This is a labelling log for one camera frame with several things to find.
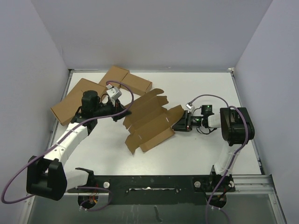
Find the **open cardboard box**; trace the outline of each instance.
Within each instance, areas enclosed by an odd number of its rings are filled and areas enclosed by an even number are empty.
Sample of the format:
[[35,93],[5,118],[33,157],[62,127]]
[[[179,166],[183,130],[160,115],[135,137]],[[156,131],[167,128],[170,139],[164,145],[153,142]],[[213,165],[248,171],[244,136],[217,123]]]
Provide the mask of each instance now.
[[[94,90],[101,97],[106,92],[106,81],[108,80],[123,82],[133,93],[140,96],[150,91],[152,87],[152,82],[132,75],[129,70],[117,66],[112,66],[99,83],[82,78],[60,103],[51,107],[53,114],[61,125],[65,126],[70,123],[77,109],[81,106],[83,92]],[[112,85],[127,90],[119,84],[112,83]]]
[[169,110],[162,107],[168,104],[167,96],[161,89],[153,89],[136,99],[130,108],[131,115],[125,117],[123,125],[130,135],[125,143],[132,154],[140,147],[146,152],[174,135],[171,128],[183,115],[181,105]]

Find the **gray wall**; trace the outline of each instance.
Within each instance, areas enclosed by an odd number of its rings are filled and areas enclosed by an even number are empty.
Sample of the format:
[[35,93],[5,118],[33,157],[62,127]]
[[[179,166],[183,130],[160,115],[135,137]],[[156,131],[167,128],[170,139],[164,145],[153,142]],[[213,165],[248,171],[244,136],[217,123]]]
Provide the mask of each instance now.
[[271,0],[32,0],[72,69],[215,71],[238,62]]
[[262,163],[289,224],[299,219],[298,9],[298,0],[274,0],[236,66]]
[[[0,3],[0,190],[32,155],[44,151],[68,70],[30,0]],[[25,196],[26,172],[7,200]],[[15,224],[24,203],[0,203],[0,223]]]

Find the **purple cable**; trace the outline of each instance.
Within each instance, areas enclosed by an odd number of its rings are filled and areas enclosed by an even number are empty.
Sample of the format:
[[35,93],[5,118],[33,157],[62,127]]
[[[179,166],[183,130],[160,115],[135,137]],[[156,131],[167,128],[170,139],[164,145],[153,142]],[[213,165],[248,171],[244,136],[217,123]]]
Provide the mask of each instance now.
[[[118,82],[118,81],[114,81],[114,80],[108,80],[108,81],[106,82],[106,84],[107,84],[107,83],[118,83],[118,84],[121,84],[121,85],[123,85],[124,87],[127,88],[127,90],[131,93],[131,96],[132,96],[132,101],[131,101],[131,103],[129,104],[129,106],[128,106],[125,110],[123,110],[122,112],[119,112],[119,113],[116,113],[116,114],[113,114],[113,115],[107,115],[107,116],[101,116],[101,117],[96,117],[96,118],[90,118],[90,119],[87,119],[87,120],[81,122],[80,124],[78,124],[78,125],[76,125],[75,127],[73,127],[73,128],[72,128],[72,129],[71,129],[65,136],[63,136],[63,137],[61,138],[61,140],[59,140],[59,141],[57,142],[57,144],[61,144],[61,143],[66,139],[66,137],[69,136],[69,135],[72,133],[72,131],[76,130],[78,127],[80,127],[81,125],[83,125],[83,124],[85,124],[85,123],[87,123],[87,122],[89,122],[89,121],[96,120],[96,119],[101,119],[101,118],[111,118],[111,117],[114,117],[114,116],[119,116],[119,115],[125,113],[126,111],[128,111],[128,110],[130,109],[130,107],[133,105],[133,102],[134,102],[134,95],[133,95],[133,92],[130,90],[130,88],[129,88],[127,85],[125,85],[124,83],[122,83],[122,82]],[[6,191],[7,191],[7,189],[8,189],[8,187],[11,185],[11,183],[14,181],[14,179],[15,179],[15,178],[16,178],[16,177],[17,177],[17,176],[18,176],[24,169],[26,169],[28,166],[30,166],[31,164],[33,164],[35,161],[37,161],[38,159],[42,158],[43,156],[45,156],[45,155],[48,154],[49,152],[51,152],[51,151],[52,151],[53,149],[55,149],[56,147],[57,147],[57,145],[54,144],[54,145],[51,146],[49,149],[47,149],[44,153],[42,153],[41,155],[35,157],[35,158],[34,158],[33,160],[31,160],[30,162],[28,162],[28,163],[27,163],[25,166],[23,166],[18,172],[16,172],[15,175],[13,175],[13,177],[7,182],[7,184],[5,185],[5,187],[4,187],[3,191],[2,191],[2,194],[1,194],[1,201],[2,201],[2,203],[4,203],[4,204],[14,204],[14,203],[21,202],[21,201],[23,201],[23,200],[26,200],[26,199],[28,199],[28,198],[34,196],[34,195],[28,195],[28,196],[26,196],[26,197],[23,197],[23,198],[21,198],[21,199],[14,200],[14,201],[6,201],[5,198],[4,198],[4,197],[5,197],[5,194],[6,194]]]
[[221,97],[218,97],[216,95],[211,95],[211,94],[203,94],[203,95],[200,95],[196,98],[194,98],[193,100],[191,100],[189,103],[193,103],[195,100],[197,100],[199,97],[216,97],[218,99],[221,99],[225,104],[226,104],[226,107],[228,107],[228,103],[226,102],[225,99],[221,98]]
[[[228,168],[226,169],[225,173],[223,174],[222,178],[219,180],[218,184],[216,185],[216,187],[215,187],[214,190],[212,191],[212,193],[211,193],[211,195],[210,195],[210,197],[209,197],[209,199],[208,199],[208,201],[207,201],[207,204],[206,204],[206,224],[209,223],[209,221],[208,221],[208,216],[207,216],[207,214],[208,214],[208,206],[210,206],[210,202],[211,202],[211,199],[212,199],[214,193],[216,192],[216,190],[218,189],[218,187],[219,187],[220,184],[222,183],[223,179],[225,178],[226,174],[228,173],[228,170],[229,170],[230,167],[232,166],[232,164],[233,164],[233,162],[234,162],[234,160],[235,160],[235,157],[236,157],[237,153],[240,152],[241,149],[243,149],[243,148],[245,147],[245,145],[247,144],[247,142],[248,142],[248,127],[247,127],[247,125],[246,125],[246,120],[245,120],[243,114],[242,114],[241,111],[240,111],[238,108],[236,108],[235,106],[229,106],[229,108],[233,108],[233,109],[235,109],[235,110],[238,112],[238,114],[240,115],[240,117],[241,117],[241,119],[242,119],[242,121],[243,121],[243,124],[244,124],[244,126],[245,126],[245,141],[244,141],[244,143],[243,143],[243,144],[242,144],[242,145],[241,145],[241,146],[234,152],[234,155],[233,155],[233,157],[232,157],[232,159],[231,159],[231,161],[230,161],[230,163],[229,163],[229,165],[228,165]],[[227,215],[227,213],[226,213],[225,211],[223,211],[222,209],[220,209],[220,210],[221,210],[222,212],[224,212],[224,214],[228,217],[228,215]]]
[[[106,207],[111,203],[111,201],[112,201],[113,193],[112,193],[110,190],[108,190],[108,189],[105,189],[105,188],[96,188],[96,187],[77,187],[77,188],[78,188],[78,189],[88,189],[88,190],[104,190],[104,191],[106,191],[106,192],[108,192],[108,193],[111,194],[111,197],[110,197],[110,199],[108,200],[107,204],[105,204],[104,206],[102,206],[102,207],[100,207],[100,208],[97,208],[97,209],[87,209],[86,211],[100,211],[100,210],[106,208]],[[89,201],[89,200],[83,201],[83,202],[80,204],[80,206],[82,206],[85,202],[88,202],[88,201]]]

